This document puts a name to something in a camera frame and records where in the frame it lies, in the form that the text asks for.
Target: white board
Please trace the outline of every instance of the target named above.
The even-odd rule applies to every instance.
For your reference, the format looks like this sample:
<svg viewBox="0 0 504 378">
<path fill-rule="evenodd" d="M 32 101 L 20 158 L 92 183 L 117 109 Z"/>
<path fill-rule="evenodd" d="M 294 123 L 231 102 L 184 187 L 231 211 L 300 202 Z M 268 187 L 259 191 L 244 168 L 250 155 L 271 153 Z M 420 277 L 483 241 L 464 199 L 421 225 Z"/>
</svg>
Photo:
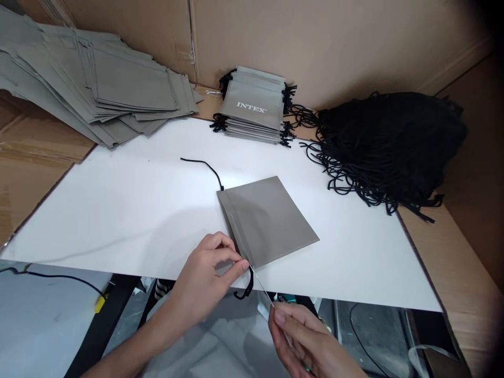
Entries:
<svg viewBox="0 0 504 378">
<path fill-rule="evenodd" d="M 279 145 L 214 133 L 209 122 L 169 122 L 115 151 L 96 148 L 74 166 L 2 258 L 176 279 L 207 233 L 227 232 L 224 188 L 278 175 L 320 241 L 257 269 L 269 291 L 441 311 L 396 216 L 329 177 L 299 142 Z M 235 283 L 244 288 L 248 273 Z"/>
</svg>

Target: intex logo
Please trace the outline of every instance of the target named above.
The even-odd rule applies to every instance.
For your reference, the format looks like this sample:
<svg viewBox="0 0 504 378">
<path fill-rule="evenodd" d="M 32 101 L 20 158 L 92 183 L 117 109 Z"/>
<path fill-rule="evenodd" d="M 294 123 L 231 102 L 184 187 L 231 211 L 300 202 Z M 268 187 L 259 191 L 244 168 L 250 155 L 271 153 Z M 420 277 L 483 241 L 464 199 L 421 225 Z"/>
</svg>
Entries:
<svg viewBox="0 0 504 378">
<path fill-rule="evenodd" d="M 243 102 L 238 102 L 238 104 L 236 106 L 238 106 L 239 108 L 245 108 L 245 109 L 258 111 L 259 113 L 266 113 L 266 111 L 267 111 L 267 109 L 253 107 L 252 105 L 244 104 Z"/>
</svg>

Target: hand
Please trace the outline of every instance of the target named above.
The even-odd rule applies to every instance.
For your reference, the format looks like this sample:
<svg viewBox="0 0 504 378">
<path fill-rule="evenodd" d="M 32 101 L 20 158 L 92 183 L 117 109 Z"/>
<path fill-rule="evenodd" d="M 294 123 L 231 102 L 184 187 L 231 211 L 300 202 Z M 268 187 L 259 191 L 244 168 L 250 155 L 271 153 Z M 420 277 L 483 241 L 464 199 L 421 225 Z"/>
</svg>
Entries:
<svg viewBox="0 0 504 378">
<path fill-rule="evenodd" d="M 217 275 L 215 266 L 228 260 L 234 265 L 222 276 Z M 248 266 L 228 236 L 222 232 L 206 235 L 187 258 L 170 297 L 155 316 L 170 318 L 184 333 L 210 314 Z"/>
<path fill-rule="evenodd" d="M 367 377 L 325 325 L 305 306 L 275 303 L 275 307 L 271 307 L 269 313 L 269 331 L 278 358 L 292 378 L 313 377 L 313 374 L 317 378 Z M 307 372 L 303 364 L 313 374 Z"/>
</svg>

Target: gray drawstring bag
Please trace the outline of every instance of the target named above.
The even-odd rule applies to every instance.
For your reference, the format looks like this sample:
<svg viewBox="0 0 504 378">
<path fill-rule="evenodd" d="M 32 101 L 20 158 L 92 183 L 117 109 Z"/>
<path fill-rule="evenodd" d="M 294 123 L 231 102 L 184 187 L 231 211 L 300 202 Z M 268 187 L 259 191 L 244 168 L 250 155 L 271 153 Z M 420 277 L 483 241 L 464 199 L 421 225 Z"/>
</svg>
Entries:
<svg viewBox="0 0 504 378">
<path fill-rule="evenodd" d="M 320 239 L 278 176 L 217 192 L 240 254 L 258 268 Z"/>
<path fill-rule="evenodd" d="M 237 66 L 220 80 L 220 87 L 224 102 L 214 114 L 215 132 L 289 146 L 292 127 L 283 116 L 296 86 L 287 87 L 281 76 Z"/>
</svg>

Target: yellow tag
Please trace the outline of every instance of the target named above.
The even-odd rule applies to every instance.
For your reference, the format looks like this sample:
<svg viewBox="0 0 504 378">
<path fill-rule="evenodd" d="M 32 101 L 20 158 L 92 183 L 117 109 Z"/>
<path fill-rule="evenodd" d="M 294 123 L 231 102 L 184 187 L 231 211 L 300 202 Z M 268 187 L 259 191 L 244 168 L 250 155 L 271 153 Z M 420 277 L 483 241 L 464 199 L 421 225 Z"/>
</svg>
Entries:
<svg viewBox="0 0 504 378">
<path fill-rule="evenodd" d="M 100 296 L 100 299 L 98 299 L 98 303 L 96 304 L 96 307 L 94 308 L 94 313 L 99 313 L 101 308 L 103 307 L 105 303 L 105 300 L 102 296 Z"/>
</svg>

